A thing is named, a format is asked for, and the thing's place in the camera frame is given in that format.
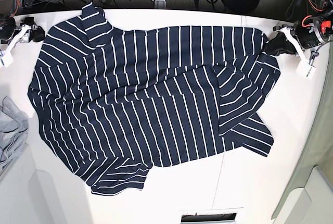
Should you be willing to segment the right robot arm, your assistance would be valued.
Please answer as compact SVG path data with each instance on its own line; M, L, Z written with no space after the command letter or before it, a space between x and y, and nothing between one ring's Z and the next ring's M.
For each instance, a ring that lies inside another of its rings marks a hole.
M29 26L29 28L17 42L41 42L45 39L45 31L35 23L34 17L25 17L19 25L16 25L13 17L1 14L1 44L9 44L13 41L14 37L23 32L24 26Z

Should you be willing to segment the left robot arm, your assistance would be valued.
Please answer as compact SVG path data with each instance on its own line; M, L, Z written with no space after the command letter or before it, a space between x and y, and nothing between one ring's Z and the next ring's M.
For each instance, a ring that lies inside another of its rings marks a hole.
M311 50L310 59L319 55L319 50L332 43L332 0L306 0L313 10L293 24L275 26L277 35L271 39L265 52L270 55L291 54L301 56L307 49ZM301 0L293 0L296 7Z

